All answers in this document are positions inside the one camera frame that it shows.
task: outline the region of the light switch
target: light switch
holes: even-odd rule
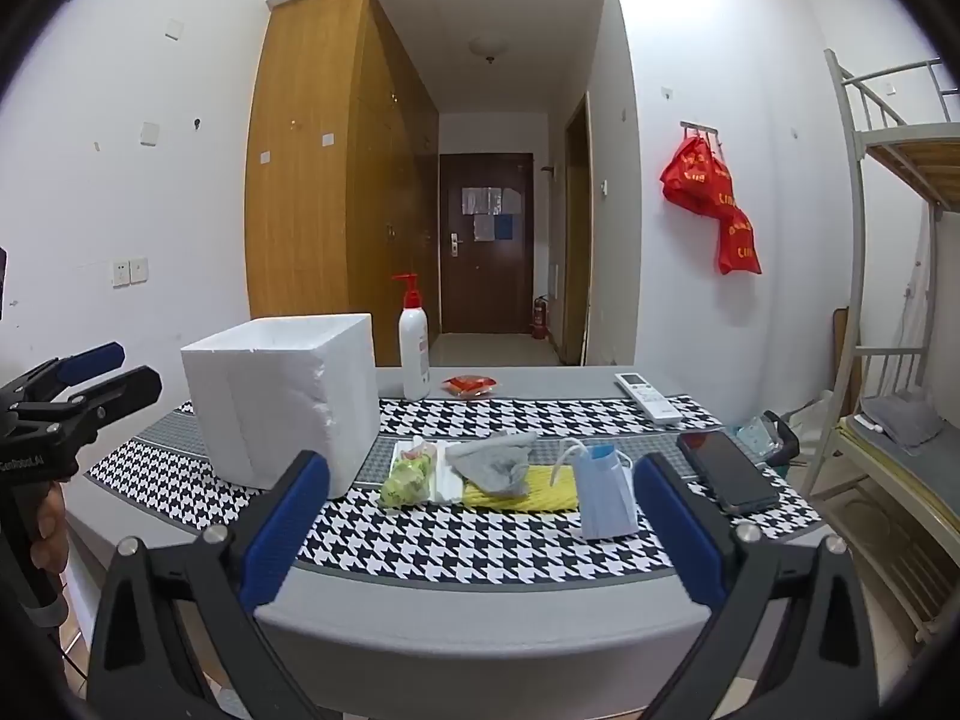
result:
[[[113,286],[126,287],[130,283],[130,261],[117,260],[113,263]]]
[[[156,146],[158,138],[160,138],[160,125],[143,122],[143,127],[140,129],[140,145]]]
[[[137,257],[130,261],[130,283],[142,284],[147,280],[150,272],[147,268],[147,258]]]

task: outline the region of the table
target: table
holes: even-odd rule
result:
[[[438,384],[470,372],[493,376],[497,395],[620,397],[627,367],[434,368]],[[377,372],[383,397],[400,395],[400,370]],[[654,381],[661,391],[670,383]],[[117,542],[148,546],[193,538],[89,479],[65,488],[75,555],[103,574]],[[829,529],[794,539],[814,544]],[[277,600],[257,613],[291,674],[318,704],[380,720],[550,718],[586,720],[648,704],[707,619],[676,575],[624,584],[484,592],[469,586],[357,581],[299,563]],[[743,676],[755,677],[779,610],[771,608]]]

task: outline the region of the fire extinguisher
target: fire extinguisher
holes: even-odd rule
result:
[[[534,300],[534,338],[542,341],[546,338],[546,295]]]

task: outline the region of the face mask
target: face mask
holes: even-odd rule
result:
[[[550,483],[553,484],[560,466],[570,458],[584,538],[593,541],[636,533],[640,527],[629,482],[630,458],[608,443],[584,446],[576,439],[567,440],[574,442],[573,446],[557,458]],[[627,461],[626,472],[621,459]]]

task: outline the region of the ceiling light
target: ceiling light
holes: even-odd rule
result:
[[[507,50],[507,41],[501,35],[493,32],[485,32],[472,38],[467,43],[469,50],[474,55],[481,56],[493,64],[496,57],[502,55]]]

